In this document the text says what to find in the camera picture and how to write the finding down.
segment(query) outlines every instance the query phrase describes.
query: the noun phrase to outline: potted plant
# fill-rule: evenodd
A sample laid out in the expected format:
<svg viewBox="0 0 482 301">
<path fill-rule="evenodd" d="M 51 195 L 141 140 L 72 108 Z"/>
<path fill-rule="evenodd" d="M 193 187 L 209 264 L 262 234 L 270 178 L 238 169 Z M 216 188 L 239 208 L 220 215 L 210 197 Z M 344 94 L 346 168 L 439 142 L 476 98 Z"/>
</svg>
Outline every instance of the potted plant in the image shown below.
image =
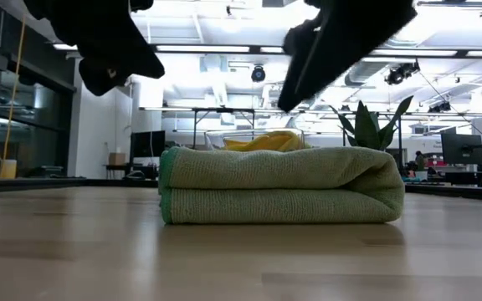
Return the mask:
<svg viewBox="0 0 482 301">
<path fill-rule="evenodd" d="M 338 115 L 343 130 L 347 135 L 351 146 L 367 147 L 373 150 L 384 151 L 392 143 L 395 124 L 405 112 L 407 112 L 413 96 L 403 100 L 397 107 L 397 110 L 390 122 L 380 129 L 378 124 L 377 113 L 370 112 L 367 107 L 360 101 L 356 109 L 355 126 L 342 114 L 332 106 L 334 113 Z"/>
</svg>

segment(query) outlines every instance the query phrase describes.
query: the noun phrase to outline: folded towel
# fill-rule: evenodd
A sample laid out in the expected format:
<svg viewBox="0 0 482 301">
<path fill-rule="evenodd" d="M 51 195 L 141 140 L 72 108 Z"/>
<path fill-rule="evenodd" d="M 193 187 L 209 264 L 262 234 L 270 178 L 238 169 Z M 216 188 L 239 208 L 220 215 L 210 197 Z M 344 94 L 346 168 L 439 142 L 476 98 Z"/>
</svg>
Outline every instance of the folded towel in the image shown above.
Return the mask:
<svg viewBox="0 0 482 301">
<path fill-rule="evenodd" d="M 167 223 L 390 222 L 404 184 L 392 156 L 356 147 L 197 151 L 161 158 Z"/>
<path fill-rule="evenodd" d="M 224 140 L 226 151 L 296 151 L 305 148 L 296 133 L 288 130 L 277 130 L 256 137 L 250 142 Z"/>
</svg>

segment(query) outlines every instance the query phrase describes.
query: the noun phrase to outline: white ceiling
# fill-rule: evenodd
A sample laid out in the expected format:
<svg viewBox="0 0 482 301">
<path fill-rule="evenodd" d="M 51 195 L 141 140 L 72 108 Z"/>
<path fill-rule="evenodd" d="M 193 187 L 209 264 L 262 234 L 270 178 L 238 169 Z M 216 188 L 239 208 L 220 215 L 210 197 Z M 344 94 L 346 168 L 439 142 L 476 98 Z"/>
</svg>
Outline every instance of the white ceiling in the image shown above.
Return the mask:
<svg viewBox="0 0 482 301">
<path fill-rule="evenodd" d="M 0 5 L 15 16 L 24 11 L 21 1 L 0 0 Z M 226 14 L 227 5 L 232 6 L 232 16 Z M 261 0 L 156 0 L 150 10 L 133 13 L 132 17 L 149 43 L 280 46 L 289 28 L 315 15 L 316 10 L 302 0 L 284 8 L 262 8 Z M 58 41 L 45 20 L 29 18 L 28 25 L 48 39 Z M 413 47 L 482 48 L 482 18 L 475 10 L 419 8 L 418 17 L 392 39 L 393 45 L 401 43 Z M 159 56 L 167 70 L 161 79 L 166 100 L 179 103 L 180 99 L 205 99 L 206 94 L 213 94 L 213 85 L 217 81 L 224 84 L 228 94 L 262 95 L 264 91 L 265 83 L 252 83 L 249 71 L 219 75 L 202 73 L 200 60 L 203 54 Z M 225 57 L 229 62 L 262 64 L 267 73 L 267 84 L 283 80 L 289 63 L 289 58 L 278 55 Z M 482 79 L 482 60 L 421 59 L 419 63 L 423 74 L 439 92 L 456 90 L 463 84 Z M 329 88 L 317 103 L 340 105 L 355 96 L 376 105 L 395 103 L 410 94 L 414 94 L 416 101 L 429 100 L 437 95 L 419 74 L 397 86 L 384 83 L 386 74 L 387 70 L 383 69 L 364 84 L 374 89 Z M 455 83 L 456 77 L 461 78 L 458 84 Z M 343 78 L 334 83 L 343 84 Z M 465 103 L 469 98 L 466 94 L 452 94 L 452 97 L 456 99 L 455 103 L 459 99 Z"/>
</svg>

